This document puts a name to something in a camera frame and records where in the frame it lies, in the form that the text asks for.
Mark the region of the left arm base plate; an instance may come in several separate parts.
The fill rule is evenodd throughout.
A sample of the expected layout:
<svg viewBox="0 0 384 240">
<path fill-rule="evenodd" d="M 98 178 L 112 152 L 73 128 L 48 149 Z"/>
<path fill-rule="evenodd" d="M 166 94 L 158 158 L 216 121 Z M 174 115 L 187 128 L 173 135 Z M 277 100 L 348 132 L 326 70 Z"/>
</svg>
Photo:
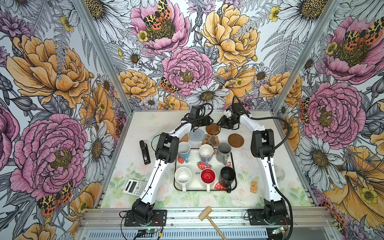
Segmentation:
<svg viewBox="0 0 384 240">
<path fill-rule="evenodd" d="M 167 221 L 167 210 L 153 210 L 153 215 L 148 223 L 136 217 L 132 210 L 124 217 L 125 227 L 164 227 Z"/>
</svg>

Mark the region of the glossy brown round coaster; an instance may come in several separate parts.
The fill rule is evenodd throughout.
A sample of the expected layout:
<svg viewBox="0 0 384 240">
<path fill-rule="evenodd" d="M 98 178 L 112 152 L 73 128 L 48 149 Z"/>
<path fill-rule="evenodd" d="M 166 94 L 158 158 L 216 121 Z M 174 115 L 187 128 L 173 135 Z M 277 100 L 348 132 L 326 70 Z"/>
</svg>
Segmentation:
<svg viewBox="0 0 384 240">
<path fill-rule="evenodd" d="M 221 127 L 216 123 L 212 123 L 209 126 L 206 126 L 206 132 L 209 135 L 218 135 L 221 132 Z"/>
</svg>

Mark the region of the blue grey woven coaster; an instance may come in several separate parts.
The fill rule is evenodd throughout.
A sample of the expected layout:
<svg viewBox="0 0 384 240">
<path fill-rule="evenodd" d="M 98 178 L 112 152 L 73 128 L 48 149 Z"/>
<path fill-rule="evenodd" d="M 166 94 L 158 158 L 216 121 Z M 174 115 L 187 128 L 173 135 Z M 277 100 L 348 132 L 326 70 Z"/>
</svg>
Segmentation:
<svg viewBox="0 0 384 240">
<path fill-rule="evenodd" d="M 189 140 L 193 142 L 201 142 L 205 138 L 205 132 L 203 130 L 197 129 L 195 131 L 189 132 Z"/>
</svg>

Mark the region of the brown paw shaped coaster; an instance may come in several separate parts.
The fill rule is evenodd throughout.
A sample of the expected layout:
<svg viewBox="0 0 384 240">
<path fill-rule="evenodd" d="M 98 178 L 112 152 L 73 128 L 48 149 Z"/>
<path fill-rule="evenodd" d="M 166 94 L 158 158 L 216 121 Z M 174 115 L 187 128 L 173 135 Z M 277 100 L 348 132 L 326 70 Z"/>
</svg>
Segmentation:
<svg viewBox="0 0 384 240">
<path fill-rule="evenodd" d="M 220 140 L 217 135 L 206 134 L 202 140 L 202 145 L 210 145 L 217 147 L 220 144 Z"/>
</svg>

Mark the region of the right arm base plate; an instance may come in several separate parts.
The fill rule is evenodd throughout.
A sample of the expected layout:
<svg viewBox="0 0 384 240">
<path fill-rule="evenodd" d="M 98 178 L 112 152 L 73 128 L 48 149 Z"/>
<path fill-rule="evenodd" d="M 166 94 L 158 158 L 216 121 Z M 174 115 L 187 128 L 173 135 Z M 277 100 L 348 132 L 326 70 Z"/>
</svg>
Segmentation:
<svg viewBox="0 0 384 240">
<path fill-rule="evenodd" d="M 289 215 L 273 215 L 264 209 L 249 209 L 246 215 L 251 226 L 288 226 L 291 224 Z"/>
</svg>

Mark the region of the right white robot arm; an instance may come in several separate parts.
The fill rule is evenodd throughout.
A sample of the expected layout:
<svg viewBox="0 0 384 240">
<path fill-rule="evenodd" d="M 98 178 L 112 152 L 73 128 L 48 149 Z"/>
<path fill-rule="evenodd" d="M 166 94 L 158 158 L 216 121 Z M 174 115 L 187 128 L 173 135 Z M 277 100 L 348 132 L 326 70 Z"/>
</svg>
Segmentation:
<svg viewBox="0 0 384 240">
<path fill-rule="evenodd" d="M 221 128 L 235 130 L 236 126 L 245 126 L 252 134 L 251 153 L 260 164 L 265 185 L 263 219 L 272 225 L 279 220 L 284 223 L 292 222 L 292 206 L 279 189 L 274 168 L 274 154 L 287 139 L 290 132 L 278 144 L 275 144 L 275 135 L 272 129 L 267 129 L 259 123 L 264 120 L 279 120 L 287 124 L 287 121 L 278 117 L 254 118 L 240 102 L 233 103 L 221 117 L 218 125 Z"/>
</svg>

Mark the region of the brown cork round coaster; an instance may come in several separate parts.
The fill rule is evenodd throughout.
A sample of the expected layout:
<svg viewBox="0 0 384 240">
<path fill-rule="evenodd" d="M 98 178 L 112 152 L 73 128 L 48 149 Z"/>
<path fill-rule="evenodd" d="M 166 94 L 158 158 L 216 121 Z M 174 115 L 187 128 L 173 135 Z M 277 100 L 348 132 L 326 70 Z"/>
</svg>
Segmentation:
<svg viewBox="0 0 384 240">
<path fill-rule="evenodd" d="M 244 138 L 239 134 L 231 134 L 228 137 L 228 143 L 234 148 L 242 147 L 244 142 Z"/>
</svg>

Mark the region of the woven straw round coaster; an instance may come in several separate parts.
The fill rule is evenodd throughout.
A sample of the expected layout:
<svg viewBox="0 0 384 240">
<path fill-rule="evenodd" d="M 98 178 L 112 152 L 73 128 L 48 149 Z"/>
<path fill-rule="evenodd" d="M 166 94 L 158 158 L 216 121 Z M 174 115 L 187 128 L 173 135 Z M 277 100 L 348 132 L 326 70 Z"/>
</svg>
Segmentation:
<svg viewBox="0 0 384 240">
<path fill-rule="evenodd" d="M 189 141 L 189 136 L 188 136 L 188 134 L 185 134 L 181 139 L 180 139 L 180 143 L 181 142 L 188 142 Z"/>
</svg>

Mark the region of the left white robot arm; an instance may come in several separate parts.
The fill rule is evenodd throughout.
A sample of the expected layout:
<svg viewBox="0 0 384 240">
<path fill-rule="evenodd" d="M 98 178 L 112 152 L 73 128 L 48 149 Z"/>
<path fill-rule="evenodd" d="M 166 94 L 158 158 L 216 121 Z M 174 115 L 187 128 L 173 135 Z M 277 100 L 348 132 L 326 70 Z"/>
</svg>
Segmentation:
<svg viewBox="0 0 384 240">
<path fill-rule="evenodd" d="M 169 133 L 160 134 L 155 149 L 154 169 L 143 193 L 133 203 L 131 209 L 131 214 L 140 224 L 149 224 L 153 218 L 153 209 L 161 179 L 167 168 L 177 159 L 180 139 L 192 130 L 212 124 L 214 120 L 210 115 L 213 110 L 213 105 L 209 103 L 193 106 L 191 111 L 182 118 L 178 127 Z"/>
</svg>

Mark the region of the grey mug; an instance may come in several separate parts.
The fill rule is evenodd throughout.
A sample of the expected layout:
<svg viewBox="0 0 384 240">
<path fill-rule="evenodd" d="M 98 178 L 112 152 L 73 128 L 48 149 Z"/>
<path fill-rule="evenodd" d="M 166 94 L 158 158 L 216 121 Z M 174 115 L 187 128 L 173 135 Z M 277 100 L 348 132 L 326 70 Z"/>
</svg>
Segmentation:
<svg viewBox="0 0 384 240">
<path fill-rule="evenodd" d="M 218 162 L 226 165 L 231 154 L 232 147 L 228 143 L 220 143 L 217 147 L 216 159 Z"/>
</svg>

